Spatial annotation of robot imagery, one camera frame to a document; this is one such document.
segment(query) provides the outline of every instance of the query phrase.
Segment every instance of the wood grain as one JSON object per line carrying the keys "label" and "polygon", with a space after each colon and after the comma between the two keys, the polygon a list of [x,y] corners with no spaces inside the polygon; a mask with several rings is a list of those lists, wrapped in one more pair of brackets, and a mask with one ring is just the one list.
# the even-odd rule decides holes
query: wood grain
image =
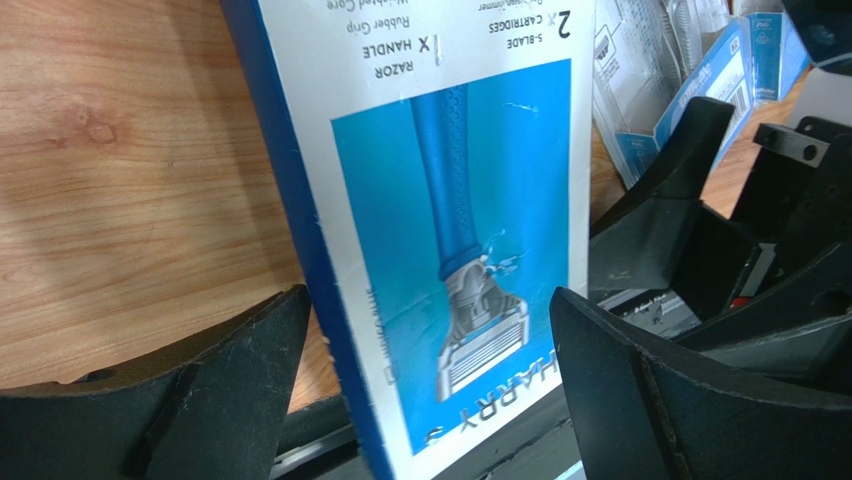
{"label": "wood grain", "polygon": [[[72,381],[303,281],[215,0],[0,11],[0,387]],[[711,181],[720,210],[753,150]],[[599,216],[623,189],[594,152]],[[291,409],[338,391],[312,320]]]}

